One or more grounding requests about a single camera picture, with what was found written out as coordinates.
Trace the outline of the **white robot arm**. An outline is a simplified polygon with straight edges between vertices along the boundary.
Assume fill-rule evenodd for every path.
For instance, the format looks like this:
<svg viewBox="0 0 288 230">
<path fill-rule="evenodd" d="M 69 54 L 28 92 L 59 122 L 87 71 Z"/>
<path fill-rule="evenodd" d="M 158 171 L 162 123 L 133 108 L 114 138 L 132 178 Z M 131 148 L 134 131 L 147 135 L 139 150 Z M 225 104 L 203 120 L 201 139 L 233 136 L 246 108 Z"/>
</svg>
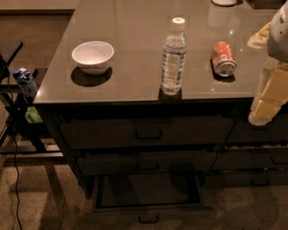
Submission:
<svg viewBox="0 0 288 230">
<path fill-rule="evenodd" d="M 248 46 L 266 47 L 268 56 L 277 60 L 273 69 L 262 72 L 249 114 L 252 125 L 265 126 L 288 102 L 288 0 L 273 19 L 249 39 Z"/>
</svg>

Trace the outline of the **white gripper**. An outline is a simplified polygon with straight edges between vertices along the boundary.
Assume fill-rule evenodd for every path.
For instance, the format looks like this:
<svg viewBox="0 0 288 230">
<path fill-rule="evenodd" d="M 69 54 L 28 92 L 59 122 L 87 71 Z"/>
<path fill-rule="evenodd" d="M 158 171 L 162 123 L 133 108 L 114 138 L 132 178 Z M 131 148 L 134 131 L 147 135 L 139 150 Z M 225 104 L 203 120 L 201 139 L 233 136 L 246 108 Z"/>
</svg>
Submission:
<svg viewBox="0 0 288 230">
<path fill-rule="evenodd" d="M 261 94 L 254 99 L 249 122 L 254 126 L 265 126 L 279 112 L 279 106 L 288 102 L 288 63 L 280 62 L 272 71 Z"/>
</svg>

